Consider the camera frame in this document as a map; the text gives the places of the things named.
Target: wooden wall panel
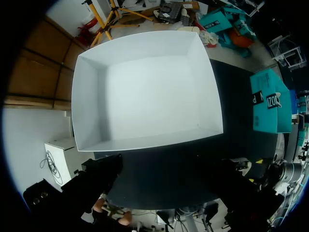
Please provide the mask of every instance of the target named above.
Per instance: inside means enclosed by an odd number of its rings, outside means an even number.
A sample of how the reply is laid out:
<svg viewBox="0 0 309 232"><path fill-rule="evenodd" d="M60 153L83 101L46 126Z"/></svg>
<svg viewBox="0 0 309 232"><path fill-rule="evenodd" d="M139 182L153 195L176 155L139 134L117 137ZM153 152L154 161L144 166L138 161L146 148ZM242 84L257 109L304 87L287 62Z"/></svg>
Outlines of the wooden wall panel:
<svg viewBox="0 0 309 232"><path fill-rule="evenodd" d="M23 50L11 75L8 92L53 98L60 65Z"/></svg>
<svg viewBox="0 0 309 232"><path fill-rule="evenodd" d="M62 63L70 41L70 38L43 20L30 34L25 47Z"/></svg>
<svg viewBox="0 0 309 232"><path fill-rule="evenodd" d="M82 52L84 52L84 50L80 46L78 46L75 43L72 43L64 59L64 66L74 70L77 57Z"/></svg>
<svg viewBox="0 0 309 232"><path fill-rule="evenodd" d="M54 110L71 110L71 102L55 100Z"/></svg>
<svg viewBox="0 0 309 232"><path fill-rule="evenodd" d="M62 68L59 76L55 98L71 101L73 71Z"/></svg>
<svg viewBox="0 0 309 232"><path fill-rule="evenodd" d="M16 105L19 106L18 108L29 108L31 106L35 106L38 108L52 109L53 103L53 100L19 96L7 96L4 100L4 104L10 108L13 108L12 106Z"/></svg>

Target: black label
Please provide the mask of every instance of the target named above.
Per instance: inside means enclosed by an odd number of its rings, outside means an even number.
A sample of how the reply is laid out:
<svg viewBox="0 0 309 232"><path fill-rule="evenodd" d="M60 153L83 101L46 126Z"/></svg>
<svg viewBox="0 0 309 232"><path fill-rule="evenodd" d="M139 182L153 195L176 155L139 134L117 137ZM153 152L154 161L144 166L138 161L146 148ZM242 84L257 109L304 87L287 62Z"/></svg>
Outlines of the black label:
<svg viewBox="0 0 309 232"><path fill-rule="evenodd" d="M279 106L279 99L276 97L276 94L270 94L266 97L267 100L267 109L272 109Z"/></svg>
<svg viewBox="0 0 309 232"><path fill-rule="evenodd" d="M261 90L256 92L256 93L254 93L252 95L252 103L253 103L253 105L257 105L257 104L260 104L262 102L264 102L264 98L263 98Z"/></svg>
<svg viewBox="0 0 309 232"><path fill-rule="evenodd" d="M206 26L204 26L204 28L205 29L212 28L212 27L217 26L219 24L220 24L220 22L217 20L217 21L214 21L212 23L207 24Z"/></svg>
<svg viewBox="0 0 309 232"><path fill-rule="evenodd" d="M244 27L244 25L241 23L241 24L238 24L237 26L236 26L236 29L237 30L240 30L240 29L242 29Z"/></svg>

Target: teal box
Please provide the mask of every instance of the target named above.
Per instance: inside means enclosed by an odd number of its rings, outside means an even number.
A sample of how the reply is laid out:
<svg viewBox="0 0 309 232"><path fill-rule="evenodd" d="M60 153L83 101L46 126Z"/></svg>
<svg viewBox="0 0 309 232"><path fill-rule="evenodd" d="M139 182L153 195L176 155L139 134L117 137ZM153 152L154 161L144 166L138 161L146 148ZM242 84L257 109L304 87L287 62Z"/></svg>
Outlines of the teal box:
<svg viewBox="0 0 309 232"><path fill-rule="evenodd" d="M238 51L239 54L244 58L251 56L251 51L248 48L242 48L234 45L231 39L228 37L228 34L225 32L219 34L219 43L222 47L227 47Z"/></svg>
<svg viewBox="0 0 309 232"><path fill-rule="evenodd" d="M236 27L237 31L243 35L246 36L252 40L256 40L256 35L255 33L252 31L252 29L246 24L246 22L244 20L237 20L234 23L234 26Z"/></svg>
<svg viewBox="0 0 309 232"><path fill-rule="evenodd" d="M239 19L240 19L240 20L243 20L243 21L246 21L246 15L245 15L245 14L243 14L243 15L240 14L240 15L239 15Z"/></svg>
<svg viewBox="0 0 309 232"><path fill-rule="evenodd" d="M250 31L248 30L248 27L246 27L246 23L244 22L244 20L240 20L240 19L237 20L234 23L234 26L236 27L236 29L241 35L246 35L250 33Z"/></svg>
<svg viewBox="0 0 309 232"><path fill-rule="evenodd" d="M302 129L298 131L297 146L303 146L306 132L308 132L308 129Z"/></svg>
<svg viewBox="0 0 309 232"><path fill-rule="evenodd" d="M232 15L246 15L246 13L243 10L239 10L237 8L233 8L233 7L224 7L223 8L225 14L232 14Z"/></svg>
<svg viewBox="0 0 309 232"><path fill-rule="evenodd" d="M232 27L221 11L209 13L201 17L198 21L208 32L219 32Z"/></svg>
<svg viewBox="0 0 309 232"><path fill-rule="evenodd" d="M297 98L296 104L297 104L297 112L300 113L300 102L299 102L299 98Z"/></svg>
<svg viewBox="0 0 309 232"><path fill-rule="evenodd" d="M292 129L290 91L272 69L250 77L253 93L253 129L289 133Z"/></svg>
<svg viewBox="0 0 309 232"><path fill-rule="evenodd" d="M300 113L306 113L307 108L306 108L306 98L305 97L300 97L299 98L299 112Z"/></svg>
<svg viewBox="0 0 309 232"><path fill-rule="evenodd" d="M233 20L233 15L230 13L225 13L225 17L227 18L228 21Z"/></svg>

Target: cluttered workbench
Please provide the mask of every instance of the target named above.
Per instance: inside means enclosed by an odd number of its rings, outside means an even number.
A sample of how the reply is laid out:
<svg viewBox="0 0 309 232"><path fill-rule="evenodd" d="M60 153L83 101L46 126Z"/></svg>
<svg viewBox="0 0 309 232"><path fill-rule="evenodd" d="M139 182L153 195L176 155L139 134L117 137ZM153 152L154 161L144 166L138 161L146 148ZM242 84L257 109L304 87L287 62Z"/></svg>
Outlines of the cluttered workbench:
<svg viewBox="0 0 309 232"><path fill-rule="evenodd" d="M171 209L217 199L196 170L207 162L273 158L277 134L253 131L251 72L211 60L220 96L224 133L182 144L121 151L124 168L108 197L118 206ZM97 159L119 152L95 152Z"/></svg>

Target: tripod leg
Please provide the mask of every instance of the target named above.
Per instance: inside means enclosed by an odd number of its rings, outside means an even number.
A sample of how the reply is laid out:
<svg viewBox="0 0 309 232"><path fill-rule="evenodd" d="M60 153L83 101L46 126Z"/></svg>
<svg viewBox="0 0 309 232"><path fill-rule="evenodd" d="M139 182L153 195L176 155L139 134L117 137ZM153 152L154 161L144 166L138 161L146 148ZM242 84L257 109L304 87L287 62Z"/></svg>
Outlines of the tripod leg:
<svg viewBox="0 0 309 232"><path fill-rule="evenodd" d="M113 8L116 7L114 0L111 0L111 5L112 5ZM115 10L115 14L116 14L117 17L119 17L119 13L118 13L117 10Z"/></svg>
<svg viewBox="0 0 309 232"><path fill-rule="evenodd" d="M97 34L97 36L95 37L95 39L93 40L93 42L92 42L92 44L90 45L90 47L94 47L95 46L95 44L96 44L96 42L98 41L98 39L99 39L99 37L101 36L101 32L99 32L98 34Z"/></svg>
<svg viewBox="0 0 309 232"><path fill-rule="evenodd" d="M99 36L99 38L98 38L98 44L101 43L102 38L103 38L103 33L100 33L100 36Z"/></svg>
<svg viewBox="0 0 309 232"><path fill-rule="evenodd" d="M105 34L109 40L112 40L112 36L108 31L106 31Z"/></svg>
<svg viewBox="0 0 309 232"><path fill-rule="evenodd" d="M98 20L98 23L100 23L100 26L102 28L105 28L105 24L103 23L103 20L101 19L100 15L98 14L97 10L95 9L95 6L91 3L89 5L91 11L93 12L93 14L95 15L96 19Z"/></svg>
<svg viewBox="0 0 309 232"><path fill-rule="evenodd" d="M126 27L139 27L139 25L132 24L132 25L113 25L110 28L126 28Z"/></svg>
<svg viewBox="0 0 309 232"><path fill-rule="evenodd" d="M110 14L108 15L107 19L106 19L106 25L110 22L110 19L112 18L113 15L113 11L110 12Z"/></svg>
<svg viewBox="0 0 309 232"><path fill-rule="evenodd" d="M126 11L126 12L129 12L129 13L131 13L131 14L138 15L138 16L140 16L140 17L143 17L143 18L145 18L145 19L148 19L148 20L150 20L150 21L153 21L153 19L148 18L147 16L144 16L144 15L142 15L142 14L136 13L136 12L134 12L134 11L130 11L130 10L124 9L124 8L119 8L119 9L120 9L121 11Z"/></svg>

